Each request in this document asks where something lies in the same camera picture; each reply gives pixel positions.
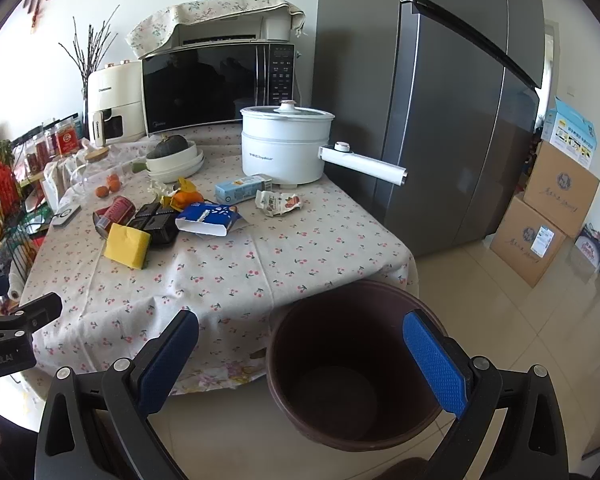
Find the white air fryer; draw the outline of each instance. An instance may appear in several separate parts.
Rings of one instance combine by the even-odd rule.
[[[125,59],[89,76],[89,133],[102,147],[146,134],[142,111],[142,62]]]

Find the metal screw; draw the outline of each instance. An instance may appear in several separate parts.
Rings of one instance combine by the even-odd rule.
[[[478,370],[487,370],[489,368],[489,361],[484,357],[477,357],[474,359],[474,366],[478,368]]]
[[[65,366],[64,368],[60,368],[58,370],[58,373],[56,374],[56,377],[58,379],[66,379],[70,374],[71,374],[71,370],[69,370],[69,368],[67,368]]]
[[[548,372],[546,371],[546,368],[543,367],[542,365],[536,365],[536,366],[534,366],[534,373],[538,377],[546,377],[546,375],[548,374]]]
[[[126,357],[123,357],[122,359],[118,359],[115,363],[113,363],[113,369],[117,372],[123,372],[124,370],[129,368],[130,364],[131,361]]]

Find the lid knob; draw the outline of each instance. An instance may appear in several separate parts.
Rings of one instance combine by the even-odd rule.
[[[274,112],[279,114],[301,114],[302,112],[296,108],[296,102],[291,100],[280,101],[280,108],[274,108]]]

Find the trash can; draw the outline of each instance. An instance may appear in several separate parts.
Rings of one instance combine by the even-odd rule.
[[[309,439],[344,451],[397,446],[440,414],[402,339],[411,294],[361,280],[298,301],[267,349],[267,381],[277,405]]]

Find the gray refrigerator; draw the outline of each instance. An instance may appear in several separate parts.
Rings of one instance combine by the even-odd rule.
[[[312,107],[336,115],[332,141],[408,171],[327,174],[416,256],[493,233],[543,66],[542,0],[318,0]]]

